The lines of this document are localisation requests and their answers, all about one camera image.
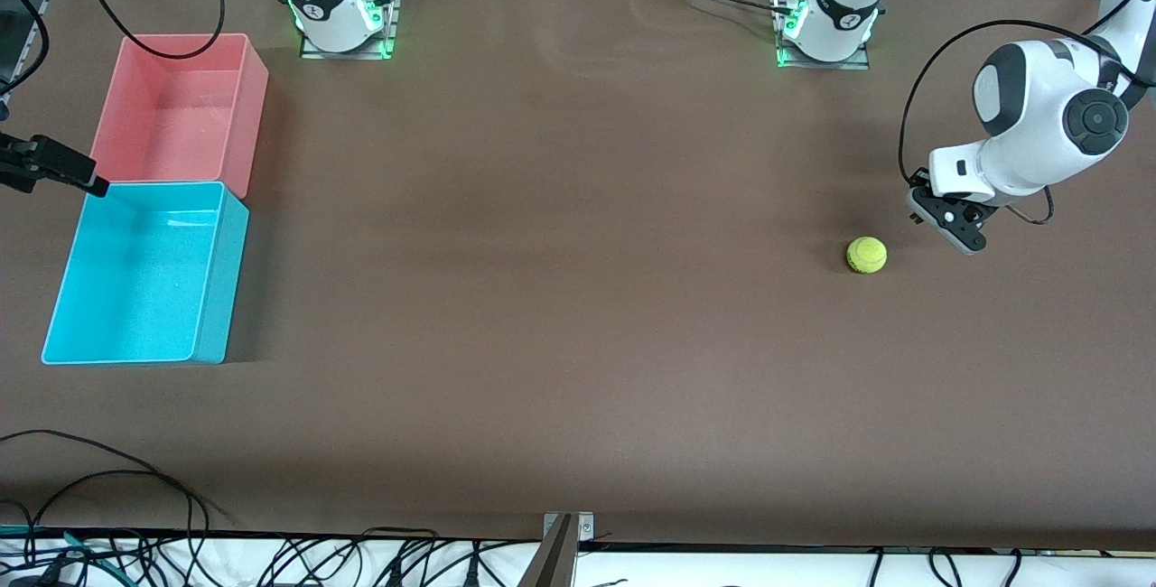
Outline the yellow-green tennis ball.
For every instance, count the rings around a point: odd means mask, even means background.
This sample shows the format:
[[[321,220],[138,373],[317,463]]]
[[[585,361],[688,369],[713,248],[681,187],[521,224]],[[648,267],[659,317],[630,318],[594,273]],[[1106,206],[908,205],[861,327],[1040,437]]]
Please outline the yellow-green tennis ball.
[[[859,237],[845,248],[845,261],[850,269],[859,274],[874,274],[885,267],[888,248],[875,237]]]

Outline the pink plastic bin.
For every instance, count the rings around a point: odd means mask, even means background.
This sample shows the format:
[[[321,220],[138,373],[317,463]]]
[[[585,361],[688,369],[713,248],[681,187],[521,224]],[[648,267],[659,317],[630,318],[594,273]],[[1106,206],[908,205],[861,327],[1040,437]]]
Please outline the pink plastic bin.
[[[90,156],[110,183],[224,183],[249,192],[268,69],[245,34],[191,59],[124,37]]]

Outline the blue plastic bin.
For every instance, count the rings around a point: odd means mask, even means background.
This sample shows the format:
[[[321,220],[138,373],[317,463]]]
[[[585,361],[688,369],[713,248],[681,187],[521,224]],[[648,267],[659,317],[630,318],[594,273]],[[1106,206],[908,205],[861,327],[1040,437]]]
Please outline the blue plastic bin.
[[[247,226],[227,183],[113,183],[88,196],[42,362],[223,362]]]

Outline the brown table cover sheet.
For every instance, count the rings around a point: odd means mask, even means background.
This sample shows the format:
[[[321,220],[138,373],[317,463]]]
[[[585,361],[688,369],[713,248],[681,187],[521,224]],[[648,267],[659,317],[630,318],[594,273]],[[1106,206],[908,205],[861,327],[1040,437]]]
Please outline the brown table cover sheet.
[[[903,200],[909,86],[965,27],[885,0],[869,70],[780,69],[713,0],[403,0],[391,61],[269,73],[223,364],[42,364],[81,191],[0,188],[0,499],[51,526],[1156,547],[1156,110],[965,257]],[[859,274],[845,248],[875,237]]]

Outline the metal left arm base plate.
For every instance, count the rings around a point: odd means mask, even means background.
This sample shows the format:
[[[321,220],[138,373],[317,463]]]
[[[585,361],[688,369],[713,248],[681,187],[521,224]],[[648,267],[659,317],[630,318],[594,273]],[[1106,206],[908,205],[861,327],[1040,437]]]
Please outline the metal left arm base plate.
[[[785,10],[773,18],[776,60],[780,68],[799,68],[809,70],[867,70],[870,68],[870,55],[866,47],[866,39],[870,37],[870,29],[864,32],[862,42],[858,44],[855,51],[840,61],[822,61],[814,59],[809,53],[805,53],[796,43],[800,29],[805,27],[806,18],[816,15],[810,10],[810,5],[806,0],[769,0],[769,5],[776,10]]]

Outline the metal bracket plate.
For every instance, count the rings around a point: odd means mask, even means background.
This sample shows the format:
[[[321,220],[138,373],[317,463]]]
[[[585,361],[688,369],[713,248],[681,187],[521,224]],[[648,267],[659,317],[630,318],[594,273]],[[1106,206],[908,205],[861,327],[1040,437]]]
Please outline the metal bracket plate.
[[[595,538],[595,517],[592,512],[569,512],[570,517],[573,517],[573,526],[577,533],[577,541],[579,543],[591,542]],[[544,513],[544,529],[542,529],[542,537],[549,534],[553,529],[553,525],[558,520],[560,517],[564,517],[563,512],[560,510],[550,510],[550,512]]]

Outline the grey metal post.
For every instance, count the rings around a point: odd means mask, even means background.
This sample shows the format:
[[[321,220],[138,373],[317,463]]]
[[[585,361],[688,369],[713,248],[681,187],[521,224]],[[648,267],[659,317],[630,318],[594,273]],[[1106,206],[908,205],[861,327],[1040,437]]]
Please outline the grey metal post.
[[[581,513],[544,514],[544,538],[517,587],[573,587],[575,559],[585,526]]]

